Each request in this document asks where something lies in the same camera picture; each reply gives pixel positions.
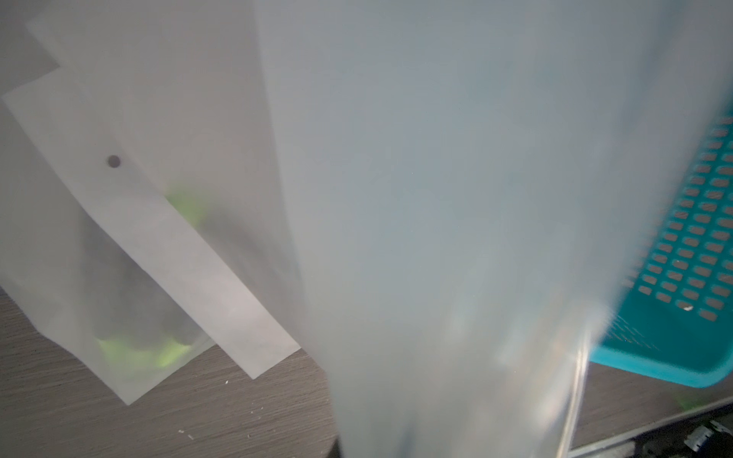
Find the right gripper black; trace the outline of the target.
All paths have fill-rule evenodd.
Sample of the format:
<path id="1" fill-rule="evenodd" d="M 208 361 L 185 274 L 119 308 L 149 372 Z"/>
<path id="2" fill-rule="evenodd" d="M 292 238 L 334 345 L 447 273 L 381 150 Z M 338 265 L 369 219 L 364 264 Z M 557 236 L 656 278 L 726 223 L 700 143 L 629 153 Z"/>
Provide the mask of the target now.
<path id="1" fill-rule="evenodd" d="M 570 457 L 689 457 L 732 429 L 732 399 L 633 400 L 583 408 Z"/>

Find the translucent zip bag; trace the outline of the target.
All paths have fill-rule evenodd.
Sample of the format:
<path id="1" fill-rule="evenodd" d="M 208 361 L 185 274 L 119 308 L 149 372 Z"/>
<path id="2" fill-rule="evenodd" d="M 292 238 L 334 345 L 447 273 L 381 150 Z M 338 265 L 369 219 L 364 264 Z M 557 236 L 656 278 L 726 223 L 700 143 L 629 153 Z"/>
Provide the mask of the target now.
<path id="1" fill-rule="evenodd" d="M 556 457 L 732 86 L 728 1 L 259 1 L 345 457 Z"/>
<path id="2" fill-rule="evenodd" d="M 175 369 L 101 353 L 82 210 L 208 337 Z M 1 284 L 125 404 L 213 345 L 251 378 L 299 349 L 252 2 L 2 3 Z"/>

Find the teal plastic basket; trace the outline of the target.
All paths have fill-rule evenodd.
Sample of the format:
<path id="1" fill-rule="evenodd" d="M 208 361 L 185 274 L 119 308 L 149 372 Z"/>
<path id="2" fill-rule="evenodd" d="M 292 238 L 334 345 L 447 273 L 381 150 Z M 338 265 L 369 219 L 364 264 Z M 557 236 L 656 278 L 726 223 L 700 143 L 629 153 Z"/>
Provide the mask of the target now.
<path id="1" fill-rule="evenodd" d="M 676 198 L 624 278 L 590 360 L 710 387 L 732 371 L 732 111 L 708 128 Z"/>

